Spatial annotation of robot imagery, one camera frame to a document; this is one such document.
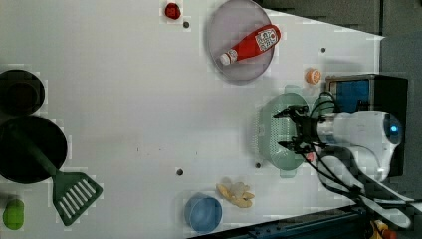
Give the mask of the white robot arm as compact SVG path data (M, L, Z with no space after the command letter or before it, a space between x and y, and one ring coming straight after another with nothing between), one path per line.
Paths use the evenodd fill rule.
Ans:
M392 156L402 143L400 121L380 111L326 113L314 118L306 106L289 106L277 113L289 118L296 134L280 146L301 156L316 154L312 167L321 184L399 228L413 225L421 201L382 184Z

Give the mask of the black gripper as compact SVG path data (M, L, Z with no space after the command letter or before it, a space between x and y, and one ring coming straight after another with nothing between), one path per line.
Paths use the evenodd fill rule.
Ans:
M296 135L291 141L279 141L278 145L294 153L307 153L311 145L319 142L317 134L318 119L306 116L308 106L291 105L274 115L274 118L289 117L296 126Z

